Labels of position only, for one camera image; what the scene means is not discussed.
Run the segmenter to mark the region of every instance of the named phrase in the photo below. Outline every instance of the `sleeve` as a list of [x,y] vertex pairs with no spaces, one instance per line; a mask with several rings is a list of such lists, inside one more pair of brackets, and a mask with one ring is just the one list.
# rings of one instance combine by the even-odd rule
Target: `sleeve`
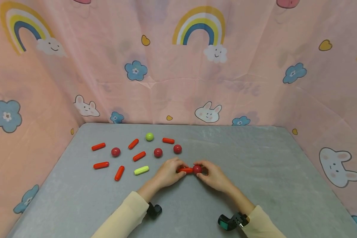
[[242,230],[248,238],[286,238],[260,206],[249,215],[250,222]]
[[91,238],[126,238],[146,215],[149,205],[132,191]]

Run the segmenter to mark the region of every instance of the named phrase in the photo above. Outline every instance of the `red capsule-shaped block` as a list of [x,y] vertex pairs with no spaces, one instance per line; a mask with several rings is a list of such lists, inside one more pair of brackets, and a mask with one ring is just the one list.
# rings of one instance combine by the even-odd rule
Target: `red capsule-shaped block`
[[170,138],[163,138],[163,142],[164,143],[169,143],[169,144],[174,144],[175,141],[173,139],[170,139]]
[[132,150],[134,147],[135,147],[135,145],[137,145],[139,143],[139,139],[135,139],[129,146],[128,146],[128,148],[130,149],[130,150]]
[[136,162],[138,161],[139,159],[143,158],[145,156],[145,151],[141,152],[141,153],[138,153],[137,155],[135,155],[133,157],[133,160]]
[[186,174],[191,174],[191,173],[193,173],[193,169],[192,169],[192,168],[179,168],[179,169],[177,170],[178,173],[181,172],[181,171],[185,171]]
[[124,166],[120,166],[119,169],[118,169],[118,172],[116,172],[116,175],[115,175],[115,181],[119,181],[120,178],[122,177],[123,175],[123,172],[124,172]]
[[97,163],[95,164],[93,167],[94,169],[98,170],[98,169],[103,169],[109,166],[109,162],[102,162],[102,163]]
[[100,144],[98,144],[98,145],[92,146],[91,149],[92,149],[93,151],[95,151],[95,150],[99,150],[99,149],[101,149],[101,148],[103,148],[103,147],[105,147],[105,146],[106,146],[106,143],[100,143]]

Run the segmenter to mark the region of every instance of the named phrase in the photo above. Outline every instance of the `pink fabric backdrop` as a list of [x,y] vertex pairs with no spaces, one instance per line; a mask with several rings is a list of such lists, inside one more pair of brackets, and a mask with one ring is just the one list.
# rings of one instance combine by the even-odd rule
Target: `pink fabric backdrop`
[[85,122],[285,127],[357,222],[357,0],[0,1],[0,237]]

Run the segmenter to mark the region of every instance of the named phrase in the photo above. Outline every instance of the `white bunny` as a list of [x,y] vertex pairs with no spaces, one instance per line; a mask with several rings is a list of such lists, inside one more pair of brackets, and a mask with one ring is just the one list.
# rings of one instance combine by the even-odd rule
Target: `white bunny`
[[83,97],[81,95],[77,95],[75,97],[75,102],[73,104],[79,110],[79,113],[81,113],[81,115],[84,117],[100,116],[99,112],[96,110],[95,103],[93,101],[91,101],[89,104],[84,103]]
[[216,122],[219,120],[218,113],[221,111],[222,106],[218,105],[214,109],[210,109],[212,102],[207,102],[203,107],[197,108],[194,112],[197,118],[206,123]]
[[334,151],[322,148],[319,159],[325,175],[335,186],[344,188],[349,181],[357,181],[357,172],[346,170],[342,162],[349,161],[352,155],[348,151]]

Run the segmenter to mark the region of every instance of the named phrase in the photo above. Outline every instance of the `hand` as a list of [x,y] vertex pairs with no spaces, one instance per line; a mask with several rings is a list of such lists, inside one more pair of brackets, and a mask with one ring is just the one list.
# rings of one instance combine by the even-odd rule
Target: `hand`
[[204,183],[211,186],[215,190],[227,193],[234,188],[233,183],[224,175],[221,168],[207,160],[200,160],[193,163],[194,165],[205,166],[208,169],[208,175],[198,173],[197,177]]
[[179,167],[189,167],[184,161],[178,157],[165,161],[159,170],[157,170],[155,176],[151,179],[153,183],[156,183],[159,189],[166,186],[171,186],[176,183],[180,178],[186,175],[186,172],[181,171],[176,173]]

